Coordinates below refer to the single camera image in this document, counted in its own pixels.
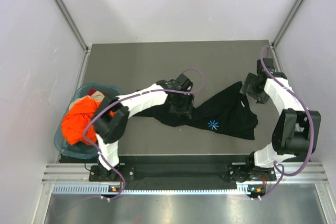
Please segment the black t-shirt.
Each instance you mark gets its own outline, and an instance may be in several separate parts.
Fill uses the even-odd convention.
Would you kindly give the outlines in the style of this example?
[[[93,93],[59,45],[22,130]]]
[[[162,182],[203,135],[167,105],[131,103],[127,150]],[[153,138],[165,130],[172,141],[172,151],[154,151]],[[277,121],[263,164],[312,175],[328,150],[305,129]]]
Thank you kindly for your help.
[[[168,104],[151,107],[135,116],[154,118],[170,127],[187,125],[217,134],[254,140],[254,129],[258,119],[257,115],[250,110],[247,97],[240,93],[242,86],[242,82],[238,81],[200,106],[192,108],[190,119],[170,113]]]

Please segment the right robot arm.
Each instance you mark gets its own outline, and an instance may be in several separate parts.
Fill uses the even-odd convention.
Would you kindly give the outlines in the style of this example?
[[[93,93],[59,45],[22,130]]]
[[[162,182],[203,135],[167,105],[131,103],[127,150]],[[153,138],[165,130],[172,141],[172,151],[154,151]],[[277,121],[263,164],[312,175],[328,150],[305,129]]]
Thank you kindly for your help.
[[[280,170],[281,162],[304,156],[304,162],[291,176],[299,174],[316,149],[320,113],[309,110],[294,94],[286,75],[275,70],[271,58],[257,61],[257,73],[248,74],[241,93],[251,96],[258,103],[272,101],[279,119],[269,144],[247,156],[244,165],[228,166],[230,179],[239,183],[264,176],[275,179],[275,171]]]

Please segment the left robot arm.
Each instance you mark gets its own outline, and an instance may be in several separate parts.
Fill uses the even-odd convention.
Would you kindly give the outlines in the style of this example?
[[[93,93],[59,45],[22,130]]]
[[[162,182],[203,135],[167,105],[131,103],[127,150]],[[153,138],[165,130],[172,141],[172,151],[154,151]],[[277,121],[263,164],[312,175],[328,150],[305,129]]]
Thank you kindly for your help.
[[[194,101],[192,87],[193,82],[181,74],[176,79],[160,80],[132,94],[106,96],[92,117],[99,147],[98,165],[91,169],[92,180],[112,181],[117,178],[118,141],[131,117],[153,117],[168,125],[190,120]]]

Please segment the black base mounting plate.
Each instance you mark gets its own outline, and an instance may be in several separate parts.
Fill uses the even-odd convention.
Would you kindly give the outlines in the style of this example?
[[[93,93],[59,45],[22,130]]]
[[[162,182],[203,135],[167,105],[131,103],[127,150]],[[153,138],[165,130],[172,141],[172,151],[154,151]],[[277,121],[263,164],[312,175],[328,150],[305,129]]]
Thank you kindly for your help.
[[[128,190],[235,189],[237,183],[274,182],[272,168],[258,168],[248,155],[121,155],[117,171],[101,164],[90,182],[120,182]]]

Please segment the beige garment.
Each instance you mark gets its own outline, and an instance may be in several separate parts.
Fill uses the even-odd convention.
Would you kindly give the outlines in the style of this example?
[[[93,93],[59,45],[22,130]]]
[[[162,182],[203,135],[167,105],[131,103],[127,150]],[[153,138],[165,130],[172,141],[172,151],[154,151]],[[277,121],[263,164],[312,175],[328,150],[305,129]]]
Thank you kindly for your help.
[[[90,96],[90,98],[95,102],[101,102],[105,98],[105,95],[100,91],[96,91]]]

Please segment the red garment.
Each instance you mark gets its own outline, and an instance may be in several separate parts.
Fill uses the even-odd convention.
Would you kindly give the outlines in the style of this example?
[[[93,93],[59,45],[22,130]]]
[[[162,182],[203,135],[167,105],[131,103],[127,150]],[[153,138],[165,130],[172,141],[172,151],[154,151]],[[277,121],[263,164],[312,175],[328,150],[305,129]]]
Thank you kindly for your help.
[[[93,94],[96,93],[96,92],[98,92],[98,90],[91,88],[91,89],[89,90],[89,92],[88,92],[88,95],[91,96],[91,95],[93,95]]]

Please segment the teal plastic basket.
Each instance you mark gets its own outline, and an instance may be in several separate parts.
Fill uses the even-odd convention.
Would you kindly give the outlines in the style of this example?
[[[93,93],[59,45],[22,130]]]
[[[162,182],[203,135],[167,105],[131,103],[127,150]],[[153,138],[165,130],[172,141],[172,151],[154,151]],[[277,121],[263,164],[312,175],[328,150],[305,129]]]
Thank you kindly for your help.
[[[106,84],[98,84],[98,83],[88,83],[82,85],[78,88],[74,95],[72,96],[68,108],[66,109],[66,113],[70,109],[70,104],[75,102],[76,99],[82,98],[90,93],[91,91],[96,90],[101,93],[108,94],[121,94],[121,90],[118,87],[106,85]],[[75,145],[70,145],[67,140],[64,138],[61,132],[61,124],[58,126],[58,129],[54,136],[54,145],[56,149],[62,154],[68,157],[77,158],[77,159],[92,159],[97,157],[97,150],[93,146],[86,145],[85,143],[78,143]]]

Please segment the orange t-shirt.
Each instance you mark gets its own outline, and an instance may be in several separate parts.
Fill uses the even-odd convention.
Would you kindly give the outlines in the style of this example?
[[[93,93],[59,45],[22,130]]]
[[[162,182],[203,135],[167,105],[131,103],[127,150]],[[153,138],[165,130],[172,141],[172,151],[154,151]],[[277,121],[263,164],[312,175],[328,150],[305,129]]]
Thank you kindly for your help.
[[[70,109],[61,122],[61,132],[70,145],[85,143],[92,146],[91,142],[87,142],[82,134],[91,122],[91,118],[100,103],[95,102],[89,95],[86,95],[70,104]]]

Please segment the aluminium frame rail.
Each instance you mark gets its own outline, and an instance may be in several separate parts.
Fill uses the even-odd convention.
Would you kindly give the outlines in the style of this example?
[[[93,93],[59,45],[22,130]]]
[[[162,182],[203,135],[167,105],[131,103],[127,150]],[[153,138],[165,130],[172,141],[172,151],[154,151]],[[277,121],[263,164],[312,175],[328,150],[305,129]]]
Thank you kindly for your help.
[[[43,183],[83,184],[89,181],[89,171],[83,164],[56,164],[46,166]],[[309,162],[296,176],[284,176],[283,184],[324,184],[328,182],[323,165],[319,162]]]

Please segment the right corner aluminium post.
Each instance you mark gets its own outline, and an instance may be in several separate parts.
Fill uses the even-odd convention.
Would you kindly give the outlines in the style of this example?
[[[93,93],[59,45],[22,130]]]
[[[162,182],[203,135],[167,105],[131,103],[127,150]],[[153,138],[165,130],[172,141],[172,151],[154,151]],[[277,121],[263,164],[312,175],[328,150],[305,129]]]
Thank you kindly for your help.
[[[300,8],[302,7],[305,0],[295,0],[294,4],[292,5],[288,15],[286,16],[285,20],[283,21],[282,25],[280,26],[279,31],[277,32],[274,40],[271,43],[273,49],[275,49],[283,39],[286,31],[288,30],[289,26],[293,22],[294,18],[298,14]]]

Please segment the corner aluminium post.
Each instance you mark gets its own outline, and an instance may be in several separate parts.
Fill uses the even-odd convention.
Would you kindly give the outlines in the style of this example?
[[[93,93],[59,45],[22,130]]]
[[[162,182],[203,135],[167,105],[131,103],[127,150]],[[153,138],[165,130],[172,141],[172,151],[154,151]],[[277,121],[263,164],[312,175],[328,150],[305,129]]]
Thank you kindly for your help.
[[[292,5],[288,15],[286,16],[285,20],[283,21],[282,25],[280,26],[279,31],[277,32],[274,40],[271,43],[273,49],[275,49],[283,39],[286,31],[288,30],[289,26],[293,22],[294,18],[298,14],[300,8],[302,7],[305,0],[295,0],[294,4]]]
[[[68,24],[70,30],[75,36],[77,42],[79,43],[80,47],[84,50],[84,52],[87,52],[89,50],[89,46],[86,44],[84,38],[82,37],[64,1],[63,0],[54,0],[54,1],[58,9],[60,10],[62,16],[64,17],[66,23]]]

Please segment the left corner aluminium post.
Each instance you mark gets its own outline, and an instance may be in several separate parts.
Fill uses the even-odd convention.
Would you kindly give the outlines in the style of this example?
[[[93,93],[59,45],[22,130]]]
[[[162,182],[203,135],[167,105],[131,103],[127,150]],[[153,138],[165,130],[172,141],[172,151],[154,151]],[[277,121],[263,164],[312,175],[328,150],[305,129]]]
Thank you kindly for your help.
[[[68,24],[70,30],[75,36],[77,42],[79,43],[80,47],[84,50],[84,52],[87,52],[89,50],[89,46],[86,44],[84,38],[82,37],[64,1],[63,0],[54,0],[54,1],[58,9],[60,10],[62,16],[64,17],[66,23]]]

